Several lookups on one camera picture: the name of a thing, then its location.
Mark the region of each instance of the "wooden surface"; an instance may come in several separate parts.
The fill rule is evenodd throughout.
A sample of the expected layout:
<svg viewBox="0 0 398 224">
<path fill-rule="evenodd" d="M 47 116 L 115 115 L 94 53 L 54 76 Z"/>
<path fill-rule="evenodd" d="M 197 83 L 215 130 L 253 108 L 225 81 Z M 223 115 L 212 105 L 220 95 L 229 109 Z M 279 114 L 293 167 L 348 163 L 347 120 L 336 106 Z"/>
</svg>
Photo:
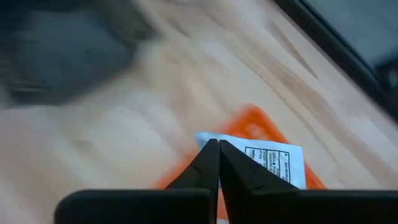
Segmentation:
<svg viewBox="0 0 398 224">
<path fill-rule="evenodd" d="M 148 188 L 245 103 L 333 189 L 398 188 L 398 130 L 269 2 L 141 0 L 162 33 L 69 104 L 0 112 L 0 223 L 51 223 L 86 188 Z"/>
</svg>

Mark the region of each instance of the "orange tray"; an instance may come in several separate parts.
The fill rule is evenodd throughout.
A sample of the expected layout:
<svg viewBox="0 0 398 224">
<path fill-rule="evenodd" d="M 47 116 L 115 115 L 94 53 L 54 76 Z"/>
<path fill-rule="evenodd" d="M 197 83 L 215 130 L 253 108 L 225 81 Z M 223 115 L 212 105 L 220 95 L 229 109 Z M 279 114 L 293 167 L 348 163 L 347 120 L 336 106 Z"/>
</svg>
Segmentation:
<svg viewBox="0 0 398 224">
<path fill-rule="evenodd" d="M 271 121 L 271 119 L 257 106 L 248 105 L 236 115 L 230 123 L 223 126 L 218 132 L 229 134 L 239 138 L 246 139 L 262 139 L 288 144 L 285 136 L 279 131 L 278 127 Z M 181 172 L 191 163 L 191 161 L 198 154 L 198 150 L 193 150 L 192 153 L 186 156 L 180 164 L 171 168 L 163 178 L 160 178 L 156 187 L 164 189 L 174 179 L 176 179 Z M 305 181 L 307 189 L 325 189 L 326 187 L 319 180 L 319 178 L 312 172 L 311 168 L 305 164 Z M 217 218 L 228 219 L 224 204 L 224 197 L 222 191 L 218 194 L 218 211 Z"/>
</svg>

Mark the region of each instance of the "black plastic object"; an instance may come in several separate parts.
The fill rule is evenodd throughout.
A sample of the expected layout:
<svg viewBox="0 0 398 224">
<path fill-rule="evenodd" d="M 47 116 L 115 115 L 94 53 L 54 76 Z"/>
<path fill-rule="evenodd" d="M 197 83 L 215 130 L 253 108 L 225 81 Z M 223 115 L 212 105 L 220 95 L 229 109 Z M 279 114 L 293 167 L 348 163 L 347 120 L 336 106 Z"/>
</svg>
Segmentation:
<svg viewBox="0 0 398 224">
<path fill-rule="evenodd" d="M 56 224 L 215 223 L 220 148 L 211 140 L 165 190 L 84 190 L 63 199 Z"/>
<path fill-rule="evenodd" d="M 59 203 L 55 224 L 215 223 L 219 173 L 232 224 L 398 222 L 398 191 L 299 190 L 212 139 L 165 190 L 77 192 Z"/>
<path fill-rule="evenodd" d="M 274 1 L 398 120 L 398 1 Z"/>
<path fill-rule="evenodd" d="M 134 1 L 1 0 L 0 81 L 15 103 L 64 103 L 122 70 L 152 35 Z"/>
</svg>

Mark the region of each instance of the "white paper packet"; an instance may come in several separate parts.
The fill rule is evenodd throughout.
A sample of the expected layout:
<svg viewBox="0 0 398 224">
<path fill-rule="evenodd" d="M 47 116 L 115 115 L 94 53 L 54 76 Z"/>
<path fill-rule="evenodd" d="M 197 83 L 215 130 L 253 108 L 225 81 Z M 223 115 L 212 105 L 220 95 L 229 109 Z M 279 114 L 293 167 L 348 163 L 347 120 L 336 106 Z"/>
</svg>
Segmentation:
<svg viewBox="0 0 398 224">
<path fill-rule="evenodd" d="M 227 140 L 281 179 L 299 189 L 306 189 L 303 149 L 300 146 L 273 141 L 243 139 L 227 134 L 195 133 L 195 140 L 200 150 L 210 139 Z"/>
</svg>

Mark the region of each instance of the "blurry object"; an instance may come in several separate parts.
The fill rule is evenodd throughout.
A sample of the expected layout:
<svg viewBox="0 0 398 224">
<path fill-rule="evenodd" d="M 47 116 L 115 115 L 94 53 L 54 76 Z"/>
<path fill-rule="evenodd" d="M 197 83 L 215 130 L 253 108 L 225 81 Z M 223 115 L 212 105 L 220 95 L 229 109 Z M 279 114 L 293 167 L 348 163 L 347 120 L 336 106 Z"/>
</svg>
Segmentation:
<svg viewBox="0 0 398 224">
<path fill-rule="evenodd" d="M 0 4 L 0 76 L 18 103 L 69 100 L 129 64 L 152 35 L 130 1 Z"/>
<path fill-rule="evenodd" d="M 398 119 L 398 1 L 275 2 L 368 95 Z"/>
<path fill-rule="evenodd" d="M 220 133 L 239 138 L 270 140 L 289 144 L 288 140 L 281 131 L 279 131 L 272 120 L 259 107 L 254 105 L 247 105 L 243 108 L 231 121 L 220 128 Z M 191 163 L 197 154 L 198 151 L 192 150 L 185 160 L 168 170 L 167 173 L 157 181 L 156 187 L 158 189 L 166 188 L 166 186 L 175 180 L 180 175 L 181 171 Z M 307 164 L 304 164 L 304 166 L 307 189 L 326 189 L 325 185 L 315 175 L 311 168 Z M 222 192 L 218 194 L 218 201 L 217 217 L 220 219 L 227 219 Z"/>
</svg>

